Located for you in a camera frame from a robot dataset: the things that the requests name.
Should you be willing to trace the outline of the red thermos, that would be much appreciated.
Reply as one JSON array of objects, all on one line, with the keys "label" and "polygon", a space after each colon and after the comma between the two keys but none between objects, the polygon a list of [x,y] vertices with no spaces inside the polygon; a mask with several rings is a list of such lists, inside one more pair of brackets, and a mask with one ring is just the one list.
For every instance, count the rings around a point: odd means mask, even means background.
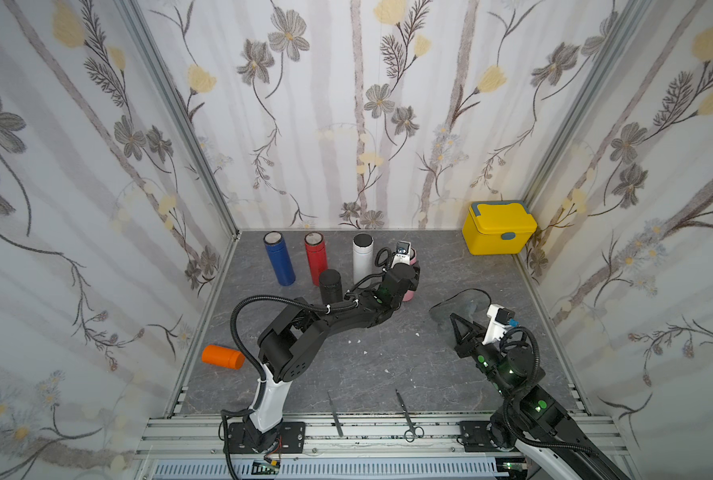
[{"label": "red thermos", "polygon": [[312,283],[320,285],[320,275],[328,270],[328,254],[326,254],[326,240],[317,231],[310,231],[304,236],[304,248],[306,248],[306,258],[312,276]]}]

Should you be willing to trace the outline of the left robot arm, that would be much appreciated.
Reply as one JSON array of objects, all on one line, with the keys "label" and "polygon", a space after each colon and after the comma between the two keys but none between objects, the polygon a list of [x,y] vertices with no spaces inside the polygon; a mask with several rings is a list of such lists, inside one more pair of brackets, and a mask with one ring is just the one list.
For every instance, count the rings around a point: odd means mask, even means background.
[{"label": "left robot arm", "polygon": [[[354,329],[370,329],[386,322],[403,303],[406,292],[417,289],[420,266],[396,264],[375,276],[379,281],[362,288],[354,285],[340,302],[310,304],[302,298],[252,295],[230,315],[230,334],[238,351],[258,372],[254,401],[242,410],[244,444],[266,452],[282,434],[284,404],[292,382],[312,366],[328,338]],[[258,336],[254,355],[240,338],[238,317],[254,303],[278,303],[280,314]]]}]

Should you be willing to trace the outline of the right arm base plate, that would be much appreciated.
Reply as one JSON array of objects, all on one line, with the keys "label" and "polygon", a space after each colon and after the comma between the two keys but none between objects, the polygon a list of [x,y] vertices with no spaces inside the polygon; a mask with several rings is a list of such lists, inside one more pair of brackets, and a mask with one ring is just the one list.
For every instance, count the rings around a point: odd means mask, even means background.
[{"label": "right arm base plate", "polygon": [[490,422],[486,420],[460,421],[457,441],[466,453],[498,452],[490,436]]}]

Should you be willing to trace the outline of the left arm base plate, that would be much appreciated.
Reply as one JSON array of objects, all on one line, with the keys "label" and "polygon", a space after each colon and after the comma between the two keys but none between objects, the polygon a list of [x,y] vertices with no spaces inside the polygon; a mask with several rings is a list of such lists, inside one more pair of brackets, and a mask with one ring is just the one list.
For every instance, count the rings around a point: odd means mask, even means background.
[{"label": "left arm base plate", "polygon": [[304,451],[306,424],[282,421],[262,433],[252,422],[228,423],[228,451],[230,454],[300,454]]}]

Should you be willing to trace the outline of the blue thermos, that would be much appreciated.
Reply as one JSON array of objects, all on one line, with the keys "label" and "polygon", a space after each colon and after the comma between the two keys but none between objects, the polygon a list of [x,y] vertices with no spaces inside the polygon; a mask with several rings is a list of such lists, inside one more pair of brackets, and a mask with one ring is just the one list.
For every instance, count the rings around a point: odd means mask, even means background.
[{"label": "blue thermos", "polygon": [[264,247],[278,283],[281,286],[294,284],[296,282],[296,274],[294,273],[294,266],[292,266],[288,246],[286,246],[286,240],[284,240],[282,232],[270,231],[266,233],[264,235]]}]

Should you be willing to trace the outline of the pink thermos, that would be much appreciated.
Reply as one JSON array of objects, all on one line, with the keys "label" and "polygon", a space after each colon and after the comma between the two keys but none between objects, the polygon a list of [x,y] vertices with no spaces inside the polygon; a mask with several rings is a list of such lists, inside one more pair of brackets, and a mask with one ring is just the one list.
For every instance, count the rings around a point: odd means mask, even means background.
[{"label": "pink thermos", "polygon": [[[414,265],[417,262],[417,255],[414,248],[410,249],[409,265]],[[414,291],[407,290],[403,296],[404,302],[410,302],[414,298]]]}]

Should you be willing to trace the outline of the white thermos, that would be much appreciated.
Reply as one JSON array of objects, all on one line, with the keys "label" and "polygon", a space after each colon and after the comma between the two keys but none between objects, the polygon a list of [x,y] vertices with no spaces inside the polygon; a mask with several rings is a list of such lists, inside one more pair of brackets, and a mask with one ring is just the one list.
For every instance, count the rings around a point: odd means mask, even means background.
[{"label": "white thermos", "polygon": [[373,273],[373,238],[367,233],[358,233],[352,240],[352,273],[358,283]]}]

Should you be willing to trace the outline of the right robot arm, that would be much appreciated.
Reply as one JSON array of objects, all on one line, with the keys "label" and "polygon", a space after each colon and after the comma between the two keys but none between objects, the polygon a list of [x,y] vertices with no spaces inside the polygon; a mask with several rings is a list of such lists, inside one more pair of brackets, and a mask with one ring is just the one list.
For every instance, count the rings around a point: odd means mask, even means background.
[{"label": "right robot arm", "polygon": [[449,320],[458,357],[474,360],[502,398],[489,420],[493,446],[519,451],[552,479],[628,478],[539,385],[541,354],[528,328],[511,319],[484,327],[456,313]]}]

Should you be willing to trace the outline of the black thermos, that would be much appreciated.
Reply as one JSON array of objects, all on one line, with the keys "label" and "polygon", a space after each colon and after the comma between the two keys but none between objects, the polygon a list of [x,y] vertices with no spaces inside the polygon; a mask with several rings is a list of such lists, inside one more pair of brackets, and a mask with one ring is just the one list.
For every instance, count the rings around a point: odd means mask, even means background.
[{"label": "black thermos", "polygon": [[320,297],[322,304],[336,304],[344,300],[344,290],[342,290],[342,276],[338,270],[326,269],[320,273],[318,278],[320,286]]}]

